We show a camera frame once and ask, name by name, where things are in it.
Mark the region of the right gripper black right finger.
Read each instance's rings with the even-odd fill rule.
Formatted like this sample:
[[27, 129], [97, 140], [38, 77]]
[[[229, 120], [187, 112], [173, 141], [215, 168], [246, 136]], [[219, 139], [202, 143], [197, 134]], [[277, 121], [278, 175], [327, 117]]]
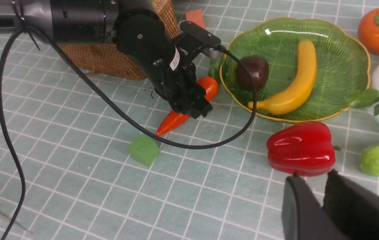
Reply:
[[340, 175], [328, 174], [323, 210], [351, 240], [379, 240], [379, 196]]

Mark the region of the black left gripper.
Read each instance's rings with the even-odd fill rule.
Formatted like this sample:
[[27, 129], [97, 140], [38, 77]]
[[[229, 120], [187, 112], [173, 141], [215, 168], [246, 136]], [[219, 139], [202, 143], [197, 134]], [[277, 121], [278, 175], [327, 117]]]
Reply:
[[213, 110], [206, 90], [196, 83], [195, 66], [182, 47], [148, 48], [146, 76], [173, 111], [197, 119]]

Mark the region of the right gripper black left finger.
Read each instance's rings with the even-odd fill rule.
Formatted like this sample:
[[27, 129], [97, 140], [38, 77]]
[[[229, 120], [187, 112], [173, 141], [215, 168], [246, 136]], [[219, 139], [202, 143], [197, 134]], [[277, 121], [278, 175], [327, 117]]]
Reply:
[[284, 183], [281, 222], [286, 240], [348, 240], [297, 173]]

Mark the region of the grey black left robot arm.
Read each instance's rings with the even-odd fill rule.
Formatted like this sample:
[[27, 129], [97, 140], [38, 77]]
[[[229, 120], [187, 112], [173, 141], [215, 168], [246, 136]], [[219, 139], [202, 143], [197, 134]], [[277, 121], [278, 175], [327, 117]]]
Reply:
[[196, 119], [212, 110], [193, 60], [220, 39], [191, 20], [171, 37], [149, 0], [0, 0], [0, 34], [20, 27], [43, 43], [113, 44], [174, 111]]

